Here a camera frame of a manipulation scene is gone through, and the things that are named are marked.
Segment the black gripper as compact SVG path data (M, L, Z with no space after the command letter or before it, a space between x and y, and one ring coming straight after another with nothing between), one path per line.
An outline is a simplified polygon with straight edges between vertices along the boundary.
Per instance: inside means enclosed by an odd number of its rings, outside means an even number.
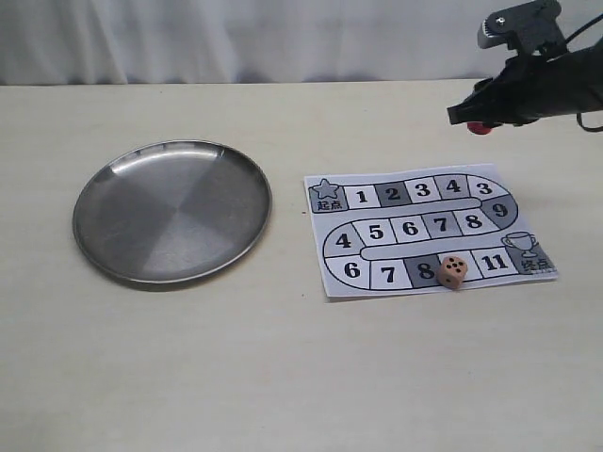
M447 108L451 125L524 125L544 118L602 109L602 46L545 61L509 63L475 97Z

